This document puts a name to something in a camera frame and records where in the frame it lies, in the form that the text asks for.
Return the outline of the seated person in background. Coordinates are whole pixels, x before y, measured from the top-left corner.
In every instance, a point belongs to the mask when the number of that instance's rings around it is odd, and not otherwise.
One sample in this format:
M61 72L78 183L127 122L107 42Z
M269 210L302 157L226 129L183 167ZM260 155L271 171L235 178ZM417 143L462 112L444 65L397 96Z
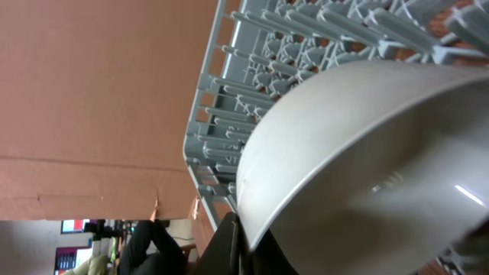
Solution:
M70 275L184 275L187 257L169 235L154 210L148 220L141 220L120 256L118 265L110 267L106 255L92 256Z

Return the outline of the grey round bowl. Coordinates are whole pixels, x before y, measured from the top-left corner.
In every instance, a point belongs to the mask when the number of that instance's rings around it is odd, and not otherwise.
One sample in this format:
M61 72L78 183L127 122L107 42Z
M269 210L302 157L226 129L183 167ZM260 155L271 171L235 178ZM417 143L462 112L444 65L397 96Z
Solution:
M301 274L408 274L488 219L488 70L357 61L289 91L238 165L250 251Z

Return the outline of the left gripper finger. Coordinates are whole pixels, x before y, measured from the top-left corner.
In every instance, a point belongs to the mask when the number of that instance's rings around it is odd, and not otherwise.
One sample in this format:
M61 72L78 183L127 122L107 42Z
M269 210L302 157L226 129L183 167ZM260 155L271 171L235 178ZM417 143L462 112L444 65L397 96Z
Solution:
M193 268L193 275L298 275L271 231L247 247L239 217L229 212Z

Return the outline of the brown cardboard panel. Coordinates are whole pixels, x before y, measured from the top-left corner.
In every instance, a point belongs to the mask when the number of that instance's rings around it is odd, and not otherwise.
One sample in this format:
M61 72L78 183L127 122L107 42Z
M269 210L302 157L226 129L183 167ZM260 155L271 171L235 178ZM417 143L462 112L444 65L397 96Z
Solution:
M215 1L1 3L1 217L184 218Z

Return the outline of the grey plastic dishwasher rack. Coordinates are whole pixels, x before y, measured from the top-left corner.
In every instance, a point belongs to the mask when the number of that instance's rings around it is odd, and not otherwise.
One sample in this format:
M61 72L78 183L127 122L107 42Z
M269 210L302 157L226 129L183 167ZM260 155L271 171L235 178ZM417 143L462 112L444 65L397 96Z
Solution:
M253 130L289 91L357 61L395 61L488 70L486 1L219 2L183 145L199 194L196 214L214 232L238 217L237 172ZM488 272L488 219L420 268Z

